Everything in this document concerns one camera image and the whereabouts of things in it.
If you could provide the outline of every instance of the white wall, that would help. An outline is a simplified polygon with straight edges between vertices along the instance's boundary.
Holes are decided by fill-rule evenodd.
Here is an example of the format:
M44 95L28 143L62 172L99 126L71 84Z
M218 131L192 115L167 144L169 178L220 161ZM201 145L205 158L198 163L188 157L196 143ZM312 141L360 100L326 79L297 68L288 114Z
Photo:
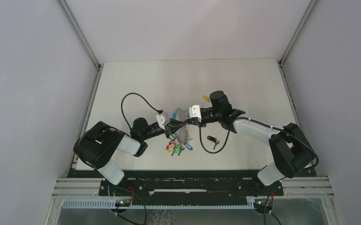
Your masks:
M310 0L68 0L100 63L276 58Z
M286 72L346 224L361 224L361 1L320 1Z
M54 0L0 0L0 225L41 224L95 69Z

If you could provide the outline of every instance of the gray wall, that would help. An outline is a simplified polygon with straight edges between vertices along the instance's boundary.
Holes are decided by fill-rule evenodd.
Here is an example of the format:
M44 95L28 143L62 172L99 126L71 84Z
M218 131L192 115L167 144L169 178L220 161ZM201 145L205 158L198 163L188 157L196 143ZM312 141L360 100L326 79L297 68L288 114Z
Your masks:
M54 0L0 0L0 225L42 223L94 74Z
M361 224L361 1L320 1L286 72L319 169L346 223Z

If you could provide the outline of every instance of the robotic arm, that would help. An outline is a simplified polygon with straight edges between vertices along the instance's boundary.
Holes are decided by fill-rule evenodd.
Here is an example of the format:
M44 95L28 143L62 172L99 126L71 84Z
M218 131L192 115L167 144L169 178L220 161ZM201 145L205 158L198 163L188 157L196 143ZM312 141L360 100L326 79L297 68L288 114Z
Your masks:
M146 119L138 118L133 123L130 135L99 122L75 143L73 151L81 161L117 185L124 177L124 172L110 160L116 150L139 157L148 147L145 142L147 139L162 134L169 138L187 124L205 127L207 123L219 122L229 132L251 136L270 146L274 162L265 166L253 178L258 189L285 177L295 177L314 159L316 163L312 167L318 164L317 155L297 125L290 123L277 127L249 117L241 117L245 112L233 109L222 91L213 92L210 99L212 107L190 107L189 117L183 122L170 119L165 112L157 115L157 122L150 125Z

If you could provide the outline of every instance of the white arm segment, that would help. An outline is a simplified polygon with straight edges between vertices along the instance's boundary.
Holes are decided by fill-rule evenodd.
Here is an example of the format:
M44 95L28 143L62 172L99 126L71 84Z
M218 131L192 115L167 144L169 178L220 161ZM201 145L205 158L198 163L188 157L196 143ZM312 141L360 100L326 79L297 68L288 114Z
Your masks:
M245 119L239 119L233 123L234 129L238 134L248 135L267 145L272 135L278 134L280 131L273 130L262 126L260 124L251 122ZM285 176L278 171L276 165L273 163L267 165L258 173L258 179L265 185L269 186L272 183L284 178Z

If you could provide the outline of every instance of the metal frame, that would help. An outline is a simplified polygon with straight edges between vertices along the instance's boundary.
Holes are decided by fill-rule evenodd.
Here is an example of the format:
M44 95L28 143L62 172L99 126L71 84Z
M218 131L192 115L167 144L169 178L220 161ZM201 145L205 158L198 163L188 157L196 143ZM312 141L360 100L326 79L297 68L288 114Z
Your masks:
M85 35L83 34L80 26L78 25L73 13L71 12L66 0L57 0L60 8L66 16L70 26L74 30L81 45L89 55L92 63L97 68L93 86L90 90L89 100L86 105L85 113L82 123L80 125L79 135L86 130L87 122L91 112L91 107L97 91L99 79L102 73L102 67L95 57ZM281 60L278 62L281 77L284 82L285 89L290 101L290 105L295 117L296 123L302 128L297 105L293 98L292 89L289 87L286 73L284 72L284 63L292 50L295 42L297 41L301 31L305 27L308 19L310 18L312 11L315 9L318 0L311 0L301 21L298 24ZM71 165L77 162L77 157L71 158L69 169ZM112 208L114 202L110 202L108 197L99 196L101 178L59 178L57 179L53 194L49 203L49 208L45 216L45 225L56 225L59 221L61 209L63 208L83 208L83 209L100 209L100 208ZM296 199L296 198L319 198L322 201L325 216L327 218L328 225L342 225L342 215L339 211L339 207L335 202L331 184L327 177L297 177L293 179L282 180L282 186L284 195L276 196L280 199ZM161 190L161 192L170 192L171 190ZM248 196L244 205L220 205L220 206L157 206L149 205L148 209L253 209L253 203L255 199L265 199L267 196ZM129 196L117 196L117 200L126 200ZM132 208L141 208L141 205L134 205Z

